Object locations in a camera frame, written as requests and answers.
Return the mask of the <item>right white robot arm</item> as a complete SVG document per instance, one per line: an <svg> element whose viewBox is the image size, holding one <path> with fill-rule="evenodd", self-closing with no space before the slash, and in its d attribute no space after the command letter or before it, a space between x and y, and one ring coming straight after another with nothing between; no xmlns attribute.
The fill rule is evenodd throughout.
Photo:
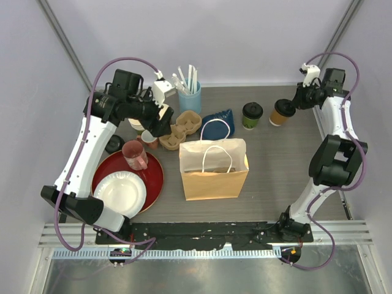
<svg viewBox="0 0 392 294"><path fill-rule="evenodd" d="M279 218L276 233L285 242L305 239L315 212L331 194L352 183L368 151L353 129L351 97L343 89L345 71L329 68L320 78L316 65L303 64L300 72L304 80L297 84L293 100L278 100L276 111L285 105L298 110L318 108L328 133L309 164L306 188Z"/></svg>

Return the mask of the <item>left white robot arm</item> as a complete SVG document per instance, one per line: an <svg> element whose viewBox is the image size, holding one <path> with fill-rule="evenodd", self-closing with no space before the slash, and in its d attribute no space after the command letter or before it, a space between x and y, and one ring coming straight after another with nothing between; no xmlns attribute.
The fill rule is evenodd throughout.
<svg viewBox="0 0 392 294"><path fill-rule="evenodd" d="M136 119L155 137L171 132L173 109L159 112L165 98L173 91L161 71L156 70L156 81L150 87L152 96L138 96L141 76L116 70L108 92L92 90L83 110L84 116L77 142L61 175L52 186L43 186L41 197L63 213L85 224L109 230L116 244L129 240L129 218L109 208L102 200L91 196L91 184L103 153L120 122Z"/></svg>

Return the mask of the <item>brown paper bag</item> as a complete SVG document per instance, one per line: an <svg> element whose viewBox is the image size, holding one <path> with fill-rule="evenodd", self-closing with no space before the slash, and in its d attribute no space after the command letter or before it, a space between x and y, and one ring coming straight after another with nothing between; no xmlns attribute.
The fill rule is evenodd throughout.
<svg viewBox="0 0 392 294"><path fill-rule="evenodd" d="M187 201L237 198L249 172L242 138L184 142L179 170Z"/></svg>

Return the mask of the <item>black coffee lid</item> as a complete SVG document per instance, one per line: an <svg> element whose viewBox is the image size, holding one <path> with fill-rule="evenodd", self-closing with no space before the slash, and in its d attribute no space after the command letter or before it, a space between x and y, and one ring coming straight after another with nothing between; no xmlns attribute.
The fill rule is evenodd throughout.
<svg viewBox="0 0 392 294"><path fill-rule="evenodd" d="M243 115L249 119L260 119L263 115L263 108L256 102L249 102L243 106Z"/></svg>
<svg viewBox="0 0 392 294"><path fill-rule="evenodd" d="M286 118L292 117L296 113L296 108L291 100L279 99L274 104L275 110Z"/></svg>

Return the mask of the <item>brown paper cup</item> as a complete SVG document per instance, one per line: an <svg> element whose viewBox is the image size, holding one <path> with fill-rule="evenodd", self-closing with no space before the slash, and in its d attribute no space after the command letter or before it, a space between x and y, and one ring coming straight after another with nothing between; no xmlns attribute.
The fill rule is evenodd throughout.
<svg viewBox="0 0 392 294"><path fill-rule="evenodd" d="M296 113L291 100L279 99L274 104L274 110L269 116L269 122L276 127L283 125L289 118L293 117Z"/></svg>

